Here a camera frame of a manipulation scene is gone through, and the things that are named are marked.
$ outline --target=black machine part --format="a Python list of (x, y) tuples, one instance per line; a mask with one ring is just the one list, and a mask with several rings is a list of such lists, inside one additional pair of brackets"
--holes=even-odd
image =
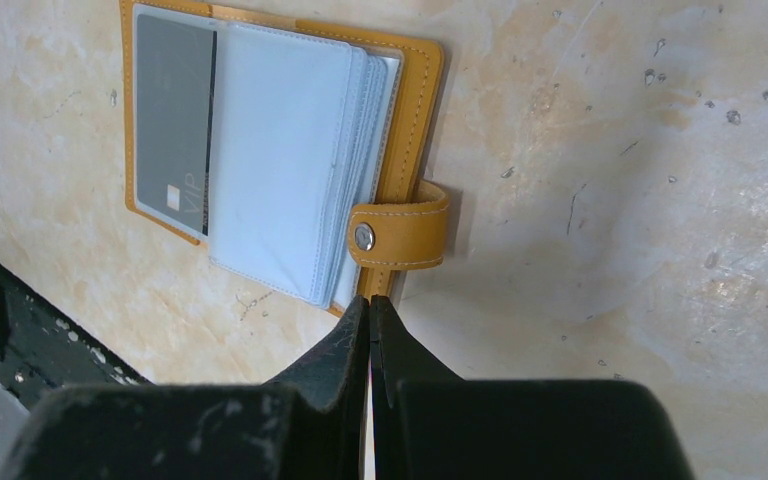
[(32, 412), (1, 479), (692, 478), (663, 408), (624, 381), (467, 381), (357, 297), (263, 385), (87, 386)]
[(30, 409), (81, 383), (148, 380), (0, 264), (0, 384)]

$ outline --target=gray card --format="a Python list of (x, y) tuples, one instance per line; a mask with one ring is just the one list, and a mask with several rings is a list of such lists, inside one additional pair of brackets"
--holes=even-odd
[(139, 15), (135, 37), (138, 205), (206, 236), (216, 32)]

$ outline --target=metal snap button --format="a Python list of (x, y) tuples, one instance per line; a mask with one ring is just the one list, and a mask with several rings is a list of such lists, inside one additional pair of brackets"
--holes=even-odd
[(375, 234), (372, 232), (372, 227), (366, 223), (359, 223), (355, 227), (355, 245), (364, 252), (372, 250), (375, 246)]

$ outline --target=white marble background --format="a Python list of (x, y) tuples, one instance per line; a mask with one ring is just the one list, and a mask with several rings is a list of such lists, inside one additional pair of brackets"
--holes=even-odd
[[(641, 382), (699, 478), (768, 478), (768, 2), (233, 3), (445, 45), (457, 219), (400, 305), (441, 360)], [(335, 320), (125, 209), (121, 91), (117, 2), (0, 1), (0, 262), (154, 381), (269, 378)]]

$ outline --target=scratch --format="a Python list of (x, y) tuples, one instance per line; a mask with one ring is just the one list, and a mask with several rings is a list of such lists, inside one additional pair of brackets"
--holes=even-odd
[(708, 195), (708, 201), (705, 202), (705, 208), (706, 209), (711, 207), (711, 202), (714, 200), (714, 195), (716, 195), (716, 194), (717, 194), (717, 187), (714, 187), (714, 189), (711, 190), (711, 194)]
[(754, 248), (753, 248), (751, 252), (749, 252), (749, 253), (747, 253), (746, 255), (743, 255), (743, 256), (741, 256), (741, 257), (740, 257), (740, 258), (738, 258), (737, 260), (735, 260), (735, 261), (733, 261), (733, 262), (729, 263), (729, 267), (733, 267), (733, 266), (734, 266), (734, 265), (735, 265), (737, 262), (739, 262), (739, 261), (743, 260), (744, 258), (748, 257), (750, 254), (752, 254), (752, 253), (755, 253), (755, 252), (754, 252), (755, 250), (756, 250), (756, 249), (754, 249)]
[(275, 291), (274, 290), (270, 290), (270, 291), (266, 292), (266, 294), (261, 295), (259, 298), (256, 298), (256, 299), (252, 300), (249, 303), (243, 303), (243, 301), (240, 300), (240, 296), (239, 295), (234, 295), (234, 297), (237, 299), (237, 303), (239, 303), (240, 305), (243, 306), (243, 313), (240, 314), (240, 321), (242, 322), (243, 320), (245, 320), (246, 316), (249, 314), (249, 312), (251, 312), (251, 310), (254, 307), (256, 307), (258, 303), (266, 300), (273, 293), (275, 293)]
[(623, 155), (625, 155), (626, 153), (628, 153), (628, 151), (629, 151), (629, 150), (631, 150), (632, 148), (634, 148), (634, 147), (635, 147), (635, 146), (636, 146), (638, 143), (640, 143), (640, 140), (636, 140), (634, 143), (632, 143), (631, 145), (629, 145), (629, 146), (628, 146), (628, 148), (626, 148), (625, 150), (623, 150), (623, 153), (621, 153), (621, 154), (620, 154), (620, 156), (622, 157)]
[(561, 54), (561, 59), (558, 60), (558, 65), (555, 67), (555, 71), (552, 72), (552, 78), (555, 78), (555, 75), (558, 73), (558, 70), (561, 68), (561, 65), (563, 65), (564, 63), (564, 59), (567, 57), (567, 54), (569, 53), (570, 48), (572, 48), (573, 44), (578, 39), (578, 35), (581, 34), (581, 31), (584, 29), (584, 26), (587, 25), (587, 21), (590, 20), (590, 17), (593, 15), (593, 12), (596, 11), (596, 8), (598, 8), (601, 3), (602, 3), (601, 0), (596, 0), (593, 3), (593, 8), (591, 8), (587, 16), (584, 17), (584, 21), (581, 22), (581, 25), (579, 25), (578, 30), (576, 30), (575, 35), (573, 35), (572, 37), (572, 40), (570, 40), (570, 43), (567, 45), (567, 48), (564, 50), (564, 53)]
[(44, 116), (42, 118), (47, 120), (47, 119), (57, 115), (58, 113), (60, 113), (60, 109), (63, 108), (64, 106), (66, 106), (66, 104), (69, 102), (70, 98), (74, 97), (75, 95), (80, 95), (80, 94), (81, 94), (80, 90), (72, 91), (72, 93), (70, 93), (68, 97), (66, 97), (65, 99), (63, 99), (62, 102), (60, 102), (60, 105), (58, 105), (57, 108), (53, 112), (49, 113), (48, 115), (46, 115), (46, 116)]
[(652, 55), (652, 56), (653, 57), (657, 57), (658, 56), (658, 52), (660, 52), (661, 49), (664, 48), (664, 45), (666, 45), (666, 44), (667, 44), (667, 39), (662, 38), (662, 39), (658, 40), (658, 45), (655, 47), (655, 55)]
[(586, 187), (586, 186), (587, 186), (587, 184), (585, 183), (572, 196), (572, 202), (570, 202), (570, 219), (569, 219), (569, 221), (567, 221), (567, 236), (569, 236), (570, 225), (572, 225), (572, 214), (575, 211), (575, 198), (578, 197), (578, 194), (581, 193), (581, 191), (584, 190), (584, 187)]

